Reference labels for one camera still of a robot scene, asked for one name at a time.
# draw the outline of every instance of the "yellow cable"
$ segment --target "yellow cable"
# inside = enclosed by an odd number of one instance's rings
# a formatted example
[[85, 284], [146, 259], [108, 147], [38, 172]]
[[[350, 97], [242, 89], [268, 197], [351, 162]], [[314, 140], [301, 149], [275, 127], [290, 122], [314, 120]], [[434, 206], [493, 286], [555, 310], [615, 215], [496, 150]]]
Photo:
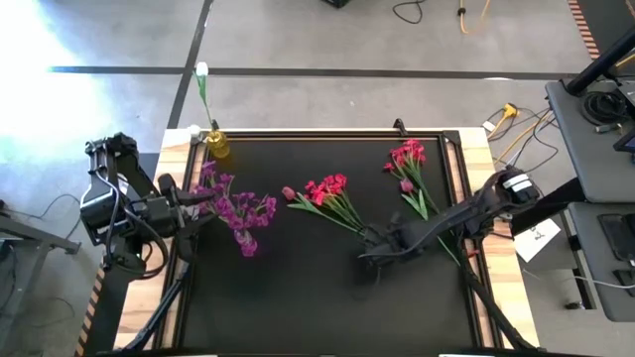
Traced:
[[494, 136], [494, 134], [496, 134], [496, 131], [498, 130], [498, 128], [500, 128], [500, 125], [503, 124], [503, 122], [509, 118], [511, 118], [511, 116], [503, 116], [503, 118], [499, 120], [498, 123], [496, 123], [496, 126], [494, 127], [492, 132], [489, 133], [489, 135], [487, 135], [487, 139], [491, 139]]
[[520, 133], [519, 136], [516, 137], [516, 139], [514, 139], [514, 141], [507, 147], [507, 149], [505, 149], [505, 151], [503, 152], [503, 154], [501, 154], [498, 159], [496, 159], [496, 161], [494, 162], [494, 165], [500, 163], [500, 161], [505, 157], [505, 155], [507, 155], [507, 153], [509, 153], [510, 150], [512, 150], [512, 148], [518, 144], [518, 142], [521, 140], [522, 137], [524, 137], [527, 133], [529, 133], [530, 131], [534, 130], [534, 128], [540, 124], [543, 120], [545, 120], [545, 118], [547, 118], [547, 116], [551, 113], [551, 110], [548, 111], [547, 113], [545, 113], [545, 115], [543, 115], [542, 118], [540, 118], [539, 121], [537, 121], [536, 123], [534, 123], [534, 125], [530, 126], [529, 128], [527, 128], [524, 132]]
[[[464, 8], [463, 6], [463, 1], [464, 0], [459, 0], [459, 8]], [[478, 24], [478, 26], [476, 27], [475, 31], [479, 31], [483, 24], [485, 23], [485, 15], [487, 15], [487, 9], [489, 8], [489, 2], [491, 0], [487, 0], [485, 1], [485, 6], [483, 6], [483, 11], [480, 13], [480, 22]], [[464, 35], [469, 35], [469, 32], [465, 29], [465, 15], [464, 14], [460, 14], [460, 31], [464, 34]]]
[[619, 61], [618, 63], [615, 64], [615, 66], [619, 67], [621, 65], [625, 65], [625, 64], [627, 64], [628, 62], [630, 62], [633, 59], [635, 59], [635, 54], [627, 57], [626, 59], [623, 59], [623, 60]]

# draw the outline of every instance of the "black board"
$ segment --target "black board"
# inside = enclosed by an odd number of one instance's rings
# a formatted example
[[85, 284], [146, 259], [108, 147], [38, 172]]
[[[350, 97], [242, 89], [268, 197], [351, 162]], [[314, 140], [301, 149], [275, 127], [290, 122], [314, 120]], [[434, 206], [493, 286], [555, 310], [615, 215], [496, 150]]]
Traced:
[[[442, 137], [423, 141], [424, 179], [437, 206], [452, 202]], [[382, 167], [398, 139], [232, 141], [221, 171], [236, 175], [232, 191], [279, 197], [269, 227], [252, 230], [254, 258], [243, 258], [229, 229], [200, 233], [196, 262], [180, 311], [180, 347], [218, 354], [417, 354], [471, 347], [478, 337], [474, 306], [453, 260], [439, 245], [424, 258], [382, 272], [379, 284], [354, 283], [353, 233], [289, 209], [283, 186], [348, 176], [347, 191], [367, 223], [395, 211], [417, 219]]]

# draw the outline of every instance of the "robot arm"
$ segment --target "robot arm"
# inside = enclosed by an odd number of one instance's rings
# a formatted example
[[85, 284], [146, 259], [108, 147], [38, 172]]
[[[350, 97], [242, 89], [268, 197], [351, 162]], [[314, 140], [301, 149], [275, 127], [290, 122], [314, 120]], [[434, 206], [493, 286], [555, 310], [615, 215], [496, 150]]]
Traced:
[[[394, 263], [405, 263], [420, 257], [428, 245], [437, 241], [437, 236], [446, 232], [450, 232], [459, 240], [482, 241], [492, 230], [495, 217], [504, 213], [522, 212], [531, 208], [538, 198], [538, 190], [523, 172], [501, 171], [492, 175], [474, 196], [428, 221], [417, 220], [399, 224], [394, 220], [385, 233], [368, 230], [365, 237], [366, 252], [359, 258], [366, 260], [369, 265], [380, 268]], [[505, 317], [472, 271], [466, 255], [463, 253], [460, 258], [466, 282], [483, 301], [488, 313], [512, 346], [520, 350], [535, 350]]]

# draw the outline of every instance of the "black clamp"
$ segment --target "black clamp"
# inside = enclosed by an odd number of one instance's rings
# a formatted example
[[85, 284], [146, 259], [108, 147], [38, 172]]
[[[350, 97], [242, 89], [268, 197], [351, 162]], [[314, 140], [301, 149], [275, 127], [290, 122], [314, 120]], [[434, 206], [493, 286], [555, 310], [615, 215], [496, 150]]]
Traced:
[[406, 130], [406, 126], [404, 125], [404, 122], [400, 118], [395, 119], [395, 123], [393, 124], [393, 128], [399, 129], [399, 134], [401, 136], [403, 136], [403, 137], [407, 137], [408, 136], [408, 131]]

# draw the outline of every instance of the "concrete floor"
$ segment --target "concrete floor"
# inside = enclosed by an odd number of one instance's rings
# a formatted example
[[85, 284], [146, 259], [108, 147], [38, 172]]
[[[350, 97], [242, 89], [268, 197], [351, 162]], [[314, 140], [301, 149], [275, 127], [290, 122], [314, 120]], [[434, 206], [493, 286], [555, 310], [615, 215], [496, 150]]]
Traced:
[[[458, 31], [456, 4], [428, 0], [417, 26], [397, 19], [398, 0], [352, 0], [333, 10], [318, 0], [216, 0], [197, 60], [245, 68], [363, 68], [509, 72], [576, 72], [590, 59], [566, 0], [499, 0], [487, 26]], [[483, 0], [468, 2], [475, 26]], [[159, 151], [180, 75], [47, 73], [48, 65], [179, 66], [186, 64], [202, 0], [5, 0], [0, 4], [2, 87], [8, 91], [0, 126], [0, 197], [12, 209], [40, 213], [63, 192], [88, 185], [83, 144], [123, 131], [143, 153]], [[416, 15], [414, 8], [404, 8]], [[15, 36], [16, 29], [21, 34]], [[542, 80], [214, 76], [211, 110], [221, 126], [411, 127], [479, 126], [504, 103], [547, 107]], [[190, 83], [179, 127], [206, 125]], [[499, 154], [530, 125], [492, 143]], [[572, 178], [558, 130], [541, 138], [560, 153], [532, 173], [545, 193]], [[518, 162], [529, 168], [551, 153], [533, 143]], [[77, 207], [60, 201], [46, 222], [31, 224], [64, 236]], [[39, 279], [28, 318], [16, 328], [11, 355], [68, 356], [74, 350], [101, 248], [82, 228], [72, 236], [81, 252], [53, 252]], [[564, 311], [562, 297], [527, 282], [544, 347], [559, 352], [630, 355], [634, 324], [609, 323], [602, 313]], [[33, 321], [74, 317], [46, 328]], [[596, 334], [595, 326], [604, 333]], [[607, 335], [618, 337], [606, 338]]]

